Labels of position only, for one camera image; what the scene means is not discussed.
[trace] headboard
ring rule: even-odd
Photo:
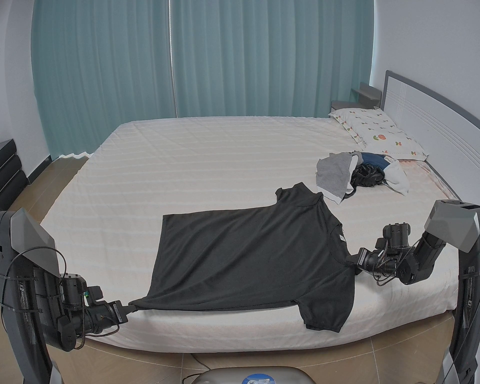
[[[381,108],[429,154],[427,163],[459,197],[480,204],[480,120],[453,101],[387,71]]]

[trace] floor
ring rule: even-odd
[[[26,187],[11,210],[24,207],[38,222],[87,158],[61,158]],[[274,352],[200,353],[210,368],[286,365],[305,371],[317,384],[434,383],[454,320],[450,312],[337,347]],[[21,383],[7,335],[0,329],[0,382]],[[65,384],[180,384],[204,368],[190,354],[151,353],[87,340],[81,350],[49,347]],[[195,378],[185,381],[190,384]]]

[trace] teal curtain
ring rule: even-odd
[[[373,0],[175,0],[178,117],[325,117],[370,79]]]
[[[175,117],[168,0],[37,0],[32,71],[53,158],[120,124]]]

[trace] bed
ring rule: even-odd
[[[118,127],[91,156],[42,226],[65,255],[69,272],[82,275],[89,285],[100,285],[106,300],[126,304],[148,291],[164,214],[270,205],[277,188],[300,181],[315,192],[318,159],[353,150],[357,144],[333,119],[134,121]],[[433,202],[455,196],[447,186],[448,172],[444,180],[435,174],[437,164],[406,161],[402,166],[411,185],[406,197],[377,186],[359,189],[341,205],[326,200],[343,223],[350,252],[372,248],[388,223],[409,222],[413,243]],[[232,312],[149,310],[132,313],[118,333],[101,341],[157,352],[344,344],[453,309],[457,276],[456,250],[448,245],[432,276],[412,286],[394,280],[380,288],[362,273],[356,277],[352,312],[338,334],[306,329],[297,306]]]

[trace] t-shirt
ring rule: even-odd
[[[342,224],[303,183],[276,196],[267,207],[164,215],[150,289],[131,304],[185,311],[297,304],[307,328],[339,332],[355,292]]]

